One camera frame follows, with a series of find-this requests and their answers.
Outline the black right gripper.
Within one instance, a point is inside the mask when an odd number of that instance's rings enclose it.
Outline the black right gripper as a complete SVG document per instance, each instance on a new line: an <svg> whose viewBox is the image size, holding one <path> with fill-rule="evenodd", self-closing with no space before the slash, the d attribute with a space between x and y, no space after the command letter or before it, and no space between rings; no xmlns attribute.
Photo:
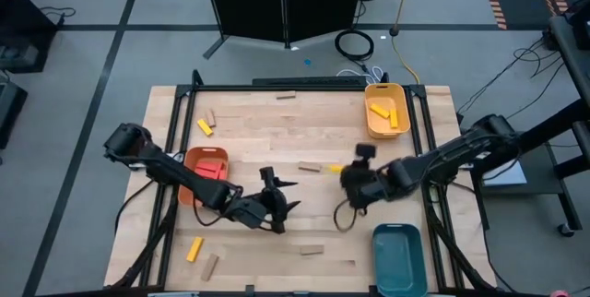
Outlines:
<svg viewBox="0 0 590 297"><path fill-rule="evenodd" d="M368 159L354 160L341 172L341 186L352 208L367 208L370 204L393 200L393 188L389 184L389 165L374 170Z"/></svg>

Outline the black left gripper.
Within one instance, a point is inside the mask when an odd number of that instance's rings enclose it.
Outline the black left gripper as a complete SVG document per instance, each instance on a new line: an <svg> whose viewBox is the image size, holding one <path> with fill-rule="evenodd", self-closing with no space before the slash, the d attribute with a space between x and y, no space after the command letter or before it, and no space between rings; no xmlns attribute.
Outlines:
<svg viewBox="0 0 590 297"><path fill-rule="evenodd" d="M293 186L297 182L281 181L275 176L272 167L261 168L260 175L265 185L263 189L259 193L239 197L232 202L229 207L229 218L250 229L263 229L263 225L268 224L267 231L282 234L285 232L284 221L300 201L287 203L279 188Z"/></svg>

